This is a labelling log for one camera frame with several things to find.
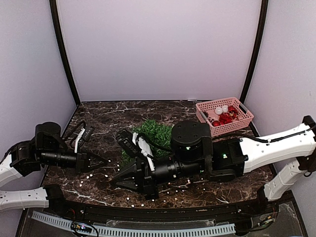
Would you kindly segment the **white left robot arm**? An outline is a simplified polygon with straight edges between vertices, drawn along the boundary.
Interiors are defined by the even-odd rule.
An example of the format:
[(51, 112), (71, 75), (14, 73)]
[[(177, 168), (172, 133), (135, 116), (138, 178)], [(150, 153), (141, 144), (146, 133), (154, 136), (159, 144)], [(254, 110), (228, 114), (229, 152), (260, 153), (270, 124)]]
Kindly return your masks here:
[(65, 201), (60, 185), (11, 188), (10, 184), (41, 171), (45, 166), (71, 169), (76, 174), (89, 173), (107, 164), (107, 160), (89, 151), (81, 151), (94, 127), (84, 121), (78, 125), (78, 135), (67, 144), (61, 136), (61, 126), (44, 122), (35, 127), (32, 139), (13, 145), (0, 161), (0, 209), (50, 208), (66, 215), (70, 205)]

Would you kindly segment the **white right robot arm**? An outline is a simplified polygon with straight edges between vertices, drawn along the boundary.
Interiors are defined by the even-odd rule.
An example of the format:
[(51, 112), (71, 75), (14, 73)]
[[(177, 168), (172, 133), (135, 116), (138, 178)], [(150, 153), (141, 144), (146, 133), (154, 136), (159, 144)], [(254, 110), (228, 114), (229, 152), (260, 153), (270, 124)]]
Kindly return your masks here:
[(182, 177), (203, 174), (211, 182), (229, 182), (259, 167), (291, 159), (280, 173), (259, 190), (252, 210), (263, 214), (271, 201), (300, 177), (316, 170), (316, 123), (305, 116), (297, 127), (262, 138), (221, 135), (213, 142), (209, 126), (184, 120), (172, 127), (169, 155), (156, 158), (149, 140), (141, 133), (121, 130), (116, 140), (132, 158), (112, 178), (112, 185), (141, 193), (146, 199), (158, 197), (158, 185)]

